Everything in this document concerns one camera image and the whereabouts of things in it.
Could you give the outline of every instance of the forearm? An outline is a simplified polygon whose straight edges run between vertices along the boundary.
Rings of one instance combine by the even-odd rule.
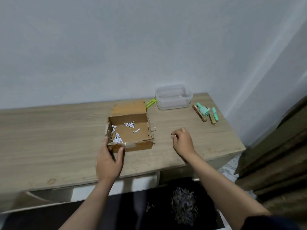
[[[104,210],[113,181],[99,182],[75,213],[62,225],[60,230],[94,230]]]
[[[266,208],[220,174],[197,153],[193,152],[188,155],[186,160],[193,167],[207,193],[232,229],[240,229],[248,216],[270,214]]]

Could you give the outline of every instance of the cardboard box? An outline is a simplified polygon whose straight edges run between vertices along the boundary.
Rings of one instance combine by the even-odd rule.
[[[131,122],[134,122],[135,128],[130,129],[124,125],[124,123]],[[113,133],[112,125],[117,126],[115,128],[116,131]],[[122,143],[113,142],[116,132],[123,140]],[[117,153],[120,147],[124,147],[125,151],[151,149],[153,139],[147,116],[146,103],[141,100],[115,105],[111,110],[111,116],[108,117],[106,135],[108,136],[108,148],[113,153]]]

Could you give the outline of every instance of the brown curtain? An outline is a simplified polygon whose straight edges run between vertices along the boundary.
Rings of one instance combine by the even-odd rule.
[[[307,97],[277,129],[242,153],[236,172],[236,184],[253,190],[271,213],[307,229]]]

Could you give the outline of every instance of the clear plastic container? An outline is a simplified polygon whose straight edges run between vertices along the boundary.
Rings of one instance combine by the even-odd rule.
[[[187,107],[193,97],[190,89],[183,85],[166,85],[156,88],[155,98],[160,110]]]

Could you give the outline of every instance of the wooden table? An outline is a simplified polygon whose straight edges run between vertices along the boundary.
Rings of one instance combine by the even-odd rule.
[[[94,164],[106,119],[119,102],[0,110],[0,194],[96,182]],[[216,107],[207,93],[194,95],[191,103],[196,102]],[[150,150],[127,152],[120,178],[185,166],[173,149],[170,134],[180,127],[190,132],[195,150],[207,161],[244,150],[216,110],[220,120],[213,126],[209,118],[202,122],[192,104],[165,111],[152,105],[148,116],[154,145]]]

